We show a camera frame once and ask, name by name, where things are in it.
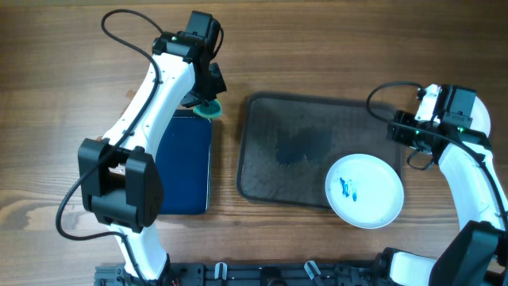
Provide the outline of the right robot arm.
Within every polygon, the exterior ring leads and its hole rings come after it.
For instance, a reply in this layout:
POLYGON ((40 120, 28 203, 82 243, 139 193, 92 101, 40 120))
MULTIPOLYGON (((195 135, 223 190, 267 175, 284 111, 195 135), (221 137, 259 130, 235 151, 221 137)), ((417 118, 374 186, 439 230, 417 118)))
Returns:
POLYGON ((413 85, 420 102, 416 114, 397 111, 387 139, 431 157, 448 182, 460 232, 437 259, 386 249, 379 264, 383 278, 397 285, 505 285, 507 197, 493 164, 491 118, 475 90, 451 84, 413 85))

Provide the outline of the white plate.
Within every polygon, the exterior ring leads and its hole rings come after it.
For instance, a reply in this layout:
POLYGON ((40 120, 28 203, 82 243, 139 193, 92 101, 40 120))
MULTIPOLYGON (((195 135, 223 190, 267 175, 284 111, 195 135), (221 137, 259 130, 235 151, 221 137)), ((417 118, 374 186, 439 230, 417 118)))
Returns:
POLYGON ((362 153, 342 157, 330 167, 325 196, 340 218, 363 229, 390 224, 404 204, 396 171, 384 160, 362 153))
POLYGON ((489 137, 491 132, 491 118, 486 106, 478 96, 475 97, 471 110, 471 126, 470 129, 484 133, 489 137))

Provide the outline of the green sponge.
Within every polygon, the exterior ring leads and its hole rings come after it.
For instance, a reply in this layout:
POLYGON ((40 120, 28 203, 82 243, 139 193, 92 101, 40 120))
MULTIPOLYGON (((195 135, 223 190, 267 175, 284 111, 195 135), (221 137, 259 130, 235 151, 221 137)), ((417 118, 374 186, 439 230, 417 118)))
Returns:
POLYGON ((215 99, 213 101, 204 102, 200 105, 197 105, 193 109, 193 112, 199 117, 213 119, 221 116, 222 108, 220 102, 215 99))

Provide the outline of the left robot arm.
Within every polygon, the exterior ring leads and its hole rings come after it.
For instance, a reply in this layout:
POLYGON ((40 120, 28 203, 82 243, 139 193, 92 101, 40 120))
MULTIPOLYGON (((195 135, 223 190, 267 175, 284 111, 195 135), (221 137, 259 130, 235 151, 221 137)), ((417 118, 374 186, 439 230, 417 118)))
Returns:
POLYGON ((176 285, 171 262, 155 225, 163 202, 156 154, 179 106, 202 118, 221 115, 217 95, 227 87, 214 62, 224 30, 211 14, 193 11, 183 31, 161 31, 147 55, 140 89, 120 119, 99 141, 79 147, 83 207, 106 226, 125 258, 114 282, 176 285))

